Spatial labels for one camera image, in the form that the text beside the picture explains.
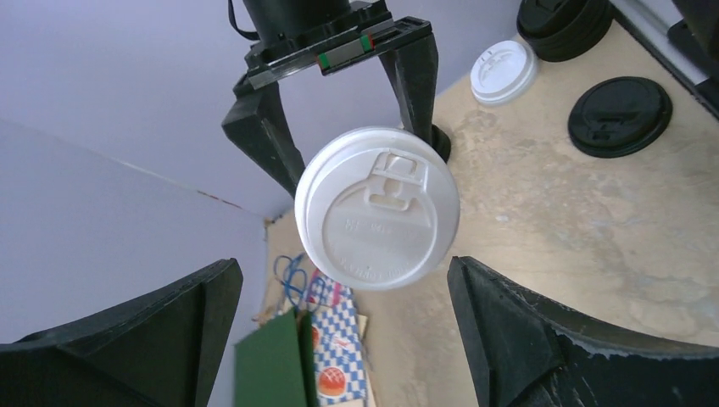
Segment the white wall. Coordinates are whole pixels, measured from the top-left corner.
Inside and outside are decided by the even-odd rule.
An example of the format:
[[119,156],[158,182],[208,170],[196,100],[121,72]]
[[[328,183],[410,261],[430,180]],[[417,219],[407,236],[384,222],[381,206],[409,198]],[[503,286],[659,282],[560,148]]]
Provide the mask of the white wall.
[[[257,215],[0,120],[0,343],[234,257],[232,345],[254,329],[264,237]],[[231,405],[233,366],[228,347],[209,405]]]
[[[396,18],[432,22],[442,90],[514,35],[519,0],[387,2]],[[241,0],[236,9],[251,29]],[[226,13],[224,0],[4,0],[0,118],[278,215],[289,196],[220,128],[249,45]],[[344,131],[399,122],[377,60],[327,78],[306,70],[281,89],[305,161]]]

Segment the checkered package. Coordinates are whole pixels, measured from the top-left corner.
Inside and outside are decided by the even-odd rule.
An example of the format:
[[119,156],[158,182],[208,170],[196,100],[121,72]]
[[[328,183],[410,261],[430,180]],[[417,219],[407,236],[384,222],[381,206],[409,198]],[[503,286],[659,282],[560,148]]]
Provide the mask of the checkered package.
[[315,380],[320,406],[367,398],[365,364],[352,300],[312,315]]
[[306,301],[311,304],[334,307],[342,301],[354,299],[352,288],[335,282],[325,276],[319,269],[315,269],[309,279]]

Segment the beige tabletop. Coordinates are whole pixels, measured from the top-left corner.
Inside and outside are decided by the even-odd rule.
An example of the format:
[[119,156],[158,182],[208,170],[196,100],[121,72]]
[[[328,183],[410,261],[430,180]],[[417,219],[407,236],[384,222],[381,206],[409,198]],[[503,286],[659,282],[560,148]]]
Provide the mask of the beige tabletop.
[[[467,77],[437,99],[462,208],[449,256],[472,256],[618,326],[719,346],[719,123],[617,24],[583,56],[539,69],[503,107],[481,107]],[[659,82],[674,102],[672,122],[639,153],[588,157],[571,145],[567,116],[590,87],[623,75]],[[278,254],[302,245],[292,213],[267,230],[271,273]],[[370,317],[365,345],[383,407],[477,405],[449,300],[449,256],[410,287],[356,293]]]

